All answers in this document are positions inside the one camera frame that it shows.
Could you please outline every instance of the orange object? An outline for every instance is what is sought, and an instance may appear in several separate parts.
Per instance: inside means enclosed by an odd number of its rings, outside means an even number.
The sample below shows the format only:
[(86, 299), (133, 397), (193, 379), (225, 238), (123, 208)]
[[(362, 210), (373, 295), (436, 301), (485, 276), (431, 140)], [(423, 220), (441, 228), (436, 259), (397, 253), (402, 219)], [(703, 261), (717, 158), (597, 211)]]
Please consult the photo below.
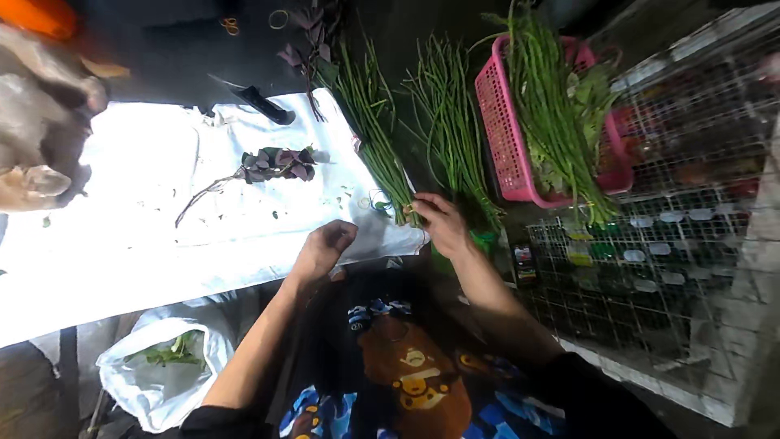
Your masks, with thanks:
[(76, 33), (76, 13), (64, 0), (2, 0), (0, 18), (60, 41)]

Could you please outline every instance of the white tablecloth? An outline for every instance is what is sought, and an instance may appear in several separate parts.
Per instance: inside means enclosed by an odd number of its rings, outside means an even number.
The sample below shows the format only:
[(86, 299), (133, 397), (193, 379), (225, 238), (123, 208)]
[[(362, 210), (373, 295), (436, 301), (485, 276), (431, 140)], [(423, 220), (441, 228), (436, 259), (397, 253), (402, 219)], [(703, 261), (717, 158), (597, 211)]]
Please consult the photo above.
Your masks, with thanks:
[[(8, 219), (0, 347), (284, 277), (307, 234), (337, 218), (360, 227), (343, 263), (416, 254), (425, 234), (366, 209), (377, 185), (353, 151), (353, 132), (327, 90), (314, 95), (325, 123), (314, 121), (305, 94), (271, 99), (296, 113), (286, 127), (246, 106), (216, 105), (212, 119), (177, 105), (112, 103), (94, 118), (80, 160), (92, 171), (88, 197)], [(230, 181), (174, 228), (192, 195), (234, 173), (244, 151), (308, 145), (329, 156), (312, 181)]]

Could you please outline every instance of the wire mesh shelf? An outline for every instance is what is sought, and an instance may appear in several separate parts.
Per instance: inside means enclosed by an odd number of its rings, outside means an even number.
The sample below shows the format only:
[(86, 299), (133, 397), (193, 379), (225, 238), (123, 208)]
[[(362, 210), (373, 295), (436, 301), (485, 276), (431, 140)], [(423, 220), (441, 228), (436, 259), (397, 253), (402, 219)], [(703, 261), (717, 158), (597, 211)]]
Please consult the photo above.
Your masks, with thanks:
[(583, 227), (561, 209), (528, 227), (539, 283), (522, 296), (546, 327), (728, 425), (777, 329), (780, 86), (762, 76), (778, 51), (775, 23), (626, 89), (621, 214)]

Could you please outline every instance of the black sleeve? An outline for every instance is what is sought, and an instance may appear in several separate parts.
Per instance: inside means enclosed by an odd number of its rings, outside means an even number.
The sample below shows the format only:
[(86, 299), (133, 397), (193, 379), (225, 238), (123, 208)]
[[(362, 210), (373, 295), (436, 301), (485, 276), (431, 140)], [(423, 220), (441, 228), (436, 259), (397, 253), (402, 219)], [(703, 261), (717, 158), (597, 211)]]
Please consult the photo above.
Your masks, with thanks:
[(575, 353), (531, 377), (541, 396), (565, 411), (571, 437), (675, 437), (628, 389)]
[(184, 420), (182, 439), (265, 439), (273, 436), (273, 427), (248, 409), (200, 407)]

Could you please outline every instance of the person's right hand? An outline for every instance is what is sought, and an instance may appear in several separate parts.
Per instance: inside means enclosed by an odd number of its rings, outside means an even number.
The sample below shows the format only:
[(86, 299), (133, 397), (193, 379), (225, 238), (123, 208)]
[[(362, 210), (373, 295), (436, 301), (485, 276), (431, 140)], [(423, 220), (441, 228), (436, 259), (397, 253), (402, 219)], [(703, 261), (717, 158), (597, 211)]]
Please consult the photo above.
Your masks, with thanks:
[(448, 259), (467, 252), (473, 245), (466, 221), (454, 204), (439, 194), (418, 192), (412, 202), (414, 210), (428, 221), (425, 231), (436, 249)]

